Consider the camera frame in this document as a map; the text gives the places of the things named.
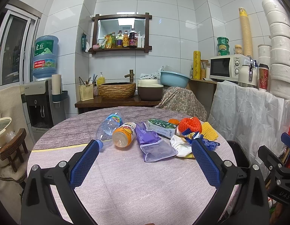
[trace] yellow soap bottle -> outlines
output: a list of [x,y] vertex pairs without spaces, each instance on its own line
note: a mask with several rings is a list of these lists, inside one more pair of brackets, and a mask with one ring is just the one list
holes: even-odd
[[105,78],[103,77],[102,72],[100,72],[100,73],[101,73],[100,77],[97,80],[97,85],[98,86],[105,83]]

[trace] gray tablecloth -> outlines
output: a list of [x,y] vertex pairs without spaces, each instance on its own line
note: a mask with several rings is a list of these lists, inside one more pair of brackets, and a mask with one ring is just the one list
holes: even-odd
[[[34,164],[53,167],[68,161],[94,138],[100,123],[113,110],[125,121],[149,118],[182,119],[186,115],[147,107],[117,107],[87,112],[54,126],[36,143],[27,172]],[[236,164],[233,152],[219,135],[216,152]],[[145,163],[136,140],[123,149],[110,146],[99,153],[83,184],[75,188],[79,199],[99,225],[190,225],[201,214],[216,189],[210,186],[194,159],[171,157]],[[64,219],[70,221],[55,186],[52,192]]]

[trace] woven sink basin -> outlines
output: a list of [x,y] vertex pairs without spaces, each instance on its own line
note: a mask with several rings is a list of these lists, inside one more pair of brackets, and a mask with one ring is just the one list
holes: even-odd
[[107,99],[131,98],[136,91],[136,83],[106,83],[99,85],[98,90]]

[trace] faucet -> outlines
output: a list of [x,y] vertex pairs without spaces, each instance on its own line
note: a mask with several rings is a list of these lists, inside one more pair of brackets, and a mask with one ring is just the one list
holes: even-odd
[[125,78],[129,77],[129,81],[130,82],[133,82],[134,81],[134,70],[133,69],[130,69],[129,70],[129,74],[127,75],[124,75]]

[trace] white bowl stack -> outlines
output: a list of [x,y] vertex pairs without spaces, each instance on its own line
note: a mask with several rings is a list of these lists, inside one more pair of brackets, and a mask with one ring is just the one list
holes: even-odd
[[263,0],[262,6],[272,44],[268,79],[270,93],[290,100],[290,21],[286,10],[277,0]]

